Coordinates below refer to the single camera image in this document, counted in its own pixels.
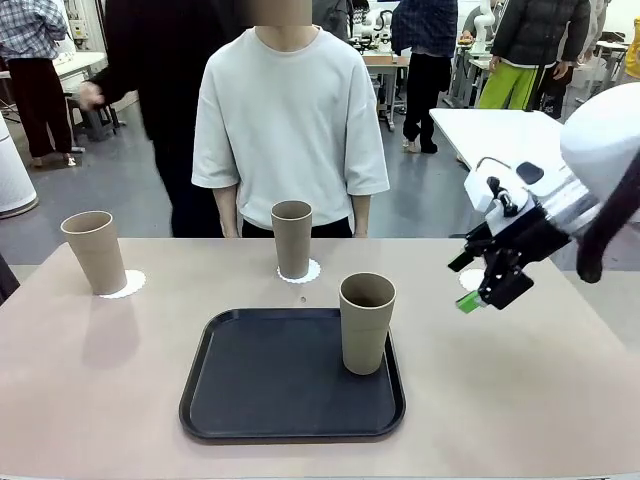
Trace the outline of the bystander's bare hand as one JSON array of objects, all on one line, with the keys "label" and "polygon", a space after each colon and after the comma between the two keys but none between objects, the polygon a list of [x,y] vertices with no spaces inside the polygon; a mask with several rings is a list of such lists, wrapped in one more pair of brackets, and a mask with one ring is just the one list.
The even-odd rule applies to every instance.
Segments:
[{"label": "bystander's bare hand", "polygon": [[77,101],[85,111],[93,110],[105,103],[105,97],[100,87],[92,82],[83,82],[77,91]]}]

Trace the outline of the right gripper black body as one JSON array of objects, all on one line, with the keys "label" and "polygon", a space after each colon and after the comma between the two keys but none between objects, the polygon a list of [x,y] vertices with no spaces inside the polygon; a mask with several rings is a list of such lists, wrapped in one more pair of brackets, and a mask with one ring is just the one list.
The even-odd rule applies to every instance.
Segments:
[{"label": "right gripper black body", "polygon": [[519,258],[519,265],[540,262],[570,243],[570,236],[546,218],[541,207],[533,207],[518,217],[504,218],[505,224],[491,229],[489,217],[466,236],[465,252],[488,258],[499,252]]}]

